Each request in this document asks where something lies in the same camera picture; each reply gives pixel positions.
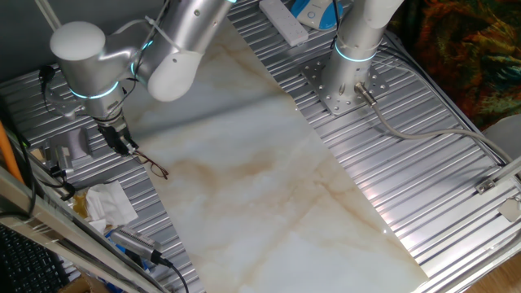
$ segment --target white marble board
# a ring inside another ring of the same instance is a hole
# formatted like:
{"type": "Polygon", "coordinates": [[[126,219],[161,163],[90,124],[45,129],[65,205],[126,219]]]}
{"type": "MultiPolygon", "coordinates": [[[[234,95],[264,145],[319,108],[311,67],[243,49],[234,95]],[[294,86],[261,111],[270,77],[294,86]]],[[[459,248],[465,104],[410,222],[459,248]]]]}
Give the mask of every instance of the white marble board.
{"type": "Polygon", "coordinates": [[[192,89],[125,117],[208,293],[411,292],[427,280],[233,26],[192,89]]]}

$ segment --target black wire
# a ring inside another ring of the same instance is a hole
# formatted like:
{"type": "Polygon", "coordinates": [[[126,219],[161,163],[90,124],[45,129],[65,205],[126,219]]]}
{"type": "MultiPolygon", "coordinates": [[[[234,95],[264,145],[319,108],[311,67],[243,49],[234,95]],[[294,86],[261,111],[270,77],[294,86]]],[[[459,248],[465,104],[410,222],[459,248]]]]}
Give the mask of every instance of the black wire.
{"type": "Polygon", "coordinates": [[[336,0],[333,0],[333,5],[335,6],[335,16],[336,16],[336,30],[338,31],[340,28],[340,13],[339,6],[336,0]]]}
{"type": "Polygon", "coordinates": [[[54,68],[52,68],[51,66],[44,66],[40,69],[40,73],[38,74],[38,79],[40,80],[40,88],[42,90],[43,102],[44,102],[47,112],[49,112],[51,115],[61,117],[60,114],[51,112],[49,110],[49,106],[47,105],[47,97],[46,97],[47,85],[53,79],[55,74],[56,74],[56,71],[54,68]]]}
{"type": "Polygon", "coordinates": [[[338,37],[338,32],[340,28],[340,13],[339,13],[339,7],[336,0],[333,0],[333,6],[335,7],[335,17],[336,17],[336,34],[333,37],[333,41],[331,42],[331,45],[329,46],[330,49],[333,49],[333,45],[336,42],[336,38],[338,37]]]}
{"type": "Polygon", "coordinates": [[[181,279],[181,282],[182,282],[182,285],[185,287],[185,291],[186,293],[190,293],[188,291],[188,285],[186,284],[186,281],[185,281],[185,278],[182,276],[181,272],[179,272],[179,270],[173,265],[173,263],[171,263],[169,260],[165,259],[165,258],[161,258],[161,264],[162,265],[166,265],[168,266],[170,269],[173,269],[174,272],[176,272],[176,274],[179,276],[179,278],[181,279]]]}
{"type": "Polygon", "coordinates": [[[138,83],[138,79],[137,79],[137,75],[138,75],[138,70],[139,70],[139,67],[141,66],[141,60],[143,58],[143,55],[145,54],[145,50],[141,50],[141,53],[139,54],[139,59],[138,59],[138,65],[136,65],[136,68],[134,69],[134,77],[132,79],[130,78],[127,78],[127,79],[130,79],[132,80],[134,83],[132,84],[132,88],[129,90],[129,92],[121,99],[121,101],[112,109],[109,111],[109,113],[107,114],[107,116],[105,117],[105,120],[108,119],[108,117],[119,107],[123,104],[123,102],[130,96],[130,94],[132,94],[132,92],[134,91],[134,89],[136,88],[136,84],[138,83]]]}

